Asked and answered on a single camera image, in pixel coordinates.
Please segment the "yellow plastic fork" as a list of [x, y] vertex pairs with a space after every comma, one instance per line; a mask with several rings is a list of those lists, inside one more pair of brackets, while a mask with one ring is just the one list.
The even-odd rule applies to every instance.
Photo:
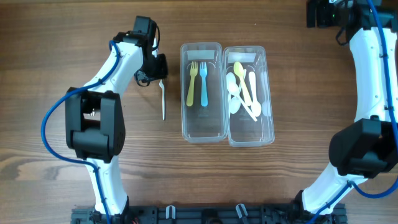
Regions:
[[193, 105], [195, 77], [197, 76], [197, 74], [198, 74], [198, 62], [193, 61], [190, 67], [190, 84], [188, 87], [187, 100], [186, 100], [187, 106]]

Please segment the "light blue spork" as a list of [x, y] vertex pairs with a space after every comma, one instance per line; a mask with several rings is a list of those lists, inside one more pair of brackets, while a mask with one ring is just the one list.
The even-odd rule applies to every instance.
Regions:
[[201, 76], [201, 105], [203, 107], [208, 106], [208, 93], [206, 87], [206, 77], [208, 75], [208, 70], [206, 62], [200, 62], [200, 76]]

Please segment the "yellow plastic spoon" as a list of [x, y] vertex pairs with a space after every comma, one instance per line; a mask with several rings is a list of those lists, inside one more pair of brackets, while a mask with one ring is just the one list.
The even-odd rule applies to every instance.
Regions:
[[234, 73], [236, 76], [238, 76], [238, 78], [240, 79], [240, 84], [241, 84], [241, 88], [242, 88], [242, 92], [243, 92], [243, 97], [244, 97], [244, 102], [245, 104], [247, 104], [248, 106], [251, 106], [252, 100], [251, 100], [251, 96], [248, 92], [248, 88], [246, 86], [246, 82], [244, 79], [244, 75], [245, 75], [245, 71], [243, 69], [243, 66], [240, 62], [235, 62], [234, 66]]

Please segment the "white wide-handled spoon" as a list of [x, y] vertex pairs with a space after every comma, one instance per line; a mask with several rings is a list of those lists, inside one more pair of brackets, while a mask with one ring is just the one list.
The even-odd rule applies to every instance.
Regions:
[[262, 108], [260, 102], [257, 100], [257, 83], [256, 83], [256, 74], [254, 72], [249, 72], [249, 82], [252, 92], [251, 109], [255, 117], [258, 117], [261, 115]]

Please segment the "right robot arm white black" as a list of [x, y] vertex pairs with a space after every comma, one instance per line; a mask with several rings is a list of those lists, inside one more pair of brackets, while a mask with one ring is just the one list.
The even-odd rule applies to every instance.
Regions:
[[353, 55], [357, 106], [354, 123], [336, 133], [329, 163], [318, 179], [298, 195], [301, 208], [314, 216], [331, 214], [351, 189], [382, 198], [359, 185], [397, 164], [397, 12], [381, 1], [308, 0], [307, 27], [339, 27]]

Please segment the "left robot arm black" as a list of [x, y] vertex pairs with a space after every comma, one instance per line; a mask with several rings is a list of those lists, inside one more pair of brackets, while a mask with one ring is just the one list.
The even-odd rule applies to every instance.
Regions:
[[131, 80], [148, 86], [168, 75], [164, 54], [158, 53], [159, 26], [137, 16], [134, 27], [109, 43], [110, 55], [82, 92], [70, 88], [65, 101], [68, 148], [90, 172], [101, 221], [120, 219], [128, 210], [128, 196], [119, 170], [119, 154], [126, 137], [121, 99]]

